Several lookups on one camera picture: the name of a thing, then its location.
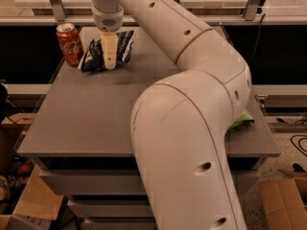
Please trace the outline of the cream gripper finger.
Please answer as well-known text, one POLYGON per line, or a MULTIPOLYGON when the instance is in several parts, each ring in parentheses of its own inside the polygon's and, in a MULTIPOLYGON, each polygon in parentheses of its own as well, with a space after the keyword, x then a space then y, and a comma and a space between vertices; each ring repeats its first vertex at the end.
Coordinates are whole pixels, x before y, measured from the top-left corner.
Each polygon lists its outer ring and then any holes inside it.
POLYGON ((111 70, 116 66, 118 36, 115 32, 102 32, 101 46, 106 69, 111 70))

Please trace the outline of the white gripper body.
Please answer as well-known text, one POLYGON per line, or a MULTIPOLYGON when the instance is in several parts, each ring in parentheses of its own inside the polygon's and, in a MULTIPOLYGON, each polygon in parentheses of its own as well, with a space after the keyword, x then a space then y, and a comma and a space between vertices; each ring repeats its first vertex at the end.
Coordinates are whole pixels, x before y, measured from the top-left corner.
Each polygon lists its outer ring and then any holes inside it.
POLYGON ((123 25, 123 9, 116 12, 104 12, 93 7, 92 13, 96 27, 102 32, 116 32, 123 25))

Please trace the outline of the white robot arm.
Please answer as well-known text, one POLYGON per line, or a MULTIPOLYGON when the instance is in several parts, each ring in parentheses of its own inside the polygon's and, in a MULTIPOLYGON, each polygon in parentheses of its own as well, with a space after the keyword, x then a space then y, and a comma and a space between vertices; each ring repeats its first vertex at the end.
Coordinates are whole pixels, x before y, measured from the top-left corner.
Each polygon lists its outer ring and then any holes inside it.
POLYGON ((245 60, 174 0, 92 0, 92 11, 108 68, 128 14, 178 69, 140 95, 130 118, 158 230, 247 230, 224 145, 251 92, 245 60))

